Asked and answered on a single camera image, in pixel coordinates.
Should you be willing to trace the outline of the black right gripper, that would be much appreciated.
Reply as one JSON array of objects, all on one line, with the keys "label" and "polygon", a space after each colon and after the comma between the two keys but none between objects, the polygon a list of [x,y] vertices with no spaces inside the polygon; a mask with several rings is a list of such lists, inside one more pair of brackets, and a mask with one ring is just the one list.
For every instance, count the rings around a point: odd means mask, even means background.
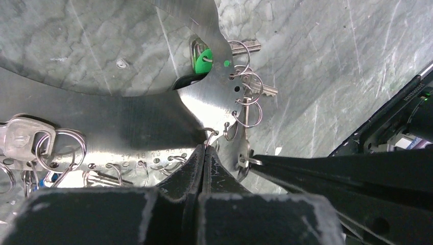
[{"label": "black right gripper", "polygon": [[285,181],[289,174],[315,177],[366,194],[324,192],[367,243],[432,244],[432,150],[377,153],[399,134],[432,142],[432,61],[330,157],[255,155],[261,164],[251,169]]}]

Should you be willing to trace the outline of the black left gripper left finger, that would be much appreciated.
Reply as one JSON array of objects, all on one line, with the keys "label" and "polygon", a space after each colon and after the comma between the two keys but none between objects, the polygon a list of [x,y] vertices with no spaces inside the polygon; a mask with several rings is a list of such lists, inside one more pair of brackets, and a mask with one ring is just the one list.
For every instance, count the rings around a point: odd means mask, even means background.
[{"label": "black left gripper left finger", "polygon": [[47,188],[22,206],[2,244],[200,244],[205,147],[155,187]]}]

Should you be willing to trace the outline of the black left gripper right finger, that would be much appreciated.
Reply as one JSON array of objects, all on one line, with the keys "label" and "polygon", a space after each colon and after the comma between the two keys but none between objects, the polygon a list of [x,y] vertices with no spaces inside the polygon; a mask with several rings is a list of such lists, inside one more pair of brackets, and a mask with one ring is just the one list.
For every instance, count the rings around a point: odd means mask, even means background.
[{"label": "black left gripper right finger", "polygon": [[344,244],[330,201],[316,194],[253,194],[204,156],[198,197],[198,244]]}]

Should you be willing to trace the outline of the round metal keyring plate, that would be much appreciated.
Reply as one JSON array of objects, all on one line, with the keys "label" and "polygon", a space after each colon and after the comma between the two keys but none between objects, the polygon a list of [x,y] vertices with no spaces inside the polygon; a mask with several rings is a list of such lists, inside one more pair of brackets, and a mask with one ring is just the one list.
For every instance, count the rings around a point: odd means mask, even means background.
[{"label": "round metal keyring plate", "polygon": [[[1,121],[79,131],[81,169],[188,155],[241,106],[215,1],[1,1]],[[195,74],[191,42],[212,51]]]}]

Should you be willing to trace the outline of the green key tag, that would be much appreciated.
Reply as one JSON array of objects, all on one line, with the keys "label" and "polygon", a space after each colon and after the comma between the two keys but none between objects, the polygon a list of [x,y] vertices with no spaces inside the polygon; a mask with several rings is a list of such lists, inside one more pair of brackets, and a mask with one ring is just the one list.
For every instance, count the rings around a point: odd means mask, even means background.
[{"label": "green key tag", "polygon": [[191,65],[195,74],[210,72],[213,54],[211,49],[200,39],[191,42]]}]

